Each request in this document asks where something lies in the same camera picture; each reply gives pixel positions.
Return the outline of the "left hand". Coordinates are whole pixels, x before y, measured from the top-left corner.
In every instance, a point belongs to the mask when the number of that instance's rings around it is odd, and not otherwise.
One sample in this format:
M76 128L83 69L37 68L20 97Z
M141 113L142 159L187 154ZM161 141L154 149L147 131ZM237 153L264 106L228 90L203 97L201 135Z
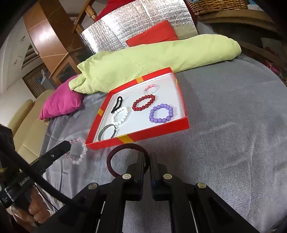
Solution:
M33 231L34 223L38 222L43 224L50 218L46 203L43 201L42 196L38 190L33 186L30 190L31 203L28 211L25 211L15 205L10 207L13 218L17 224L21 225L27 232Z

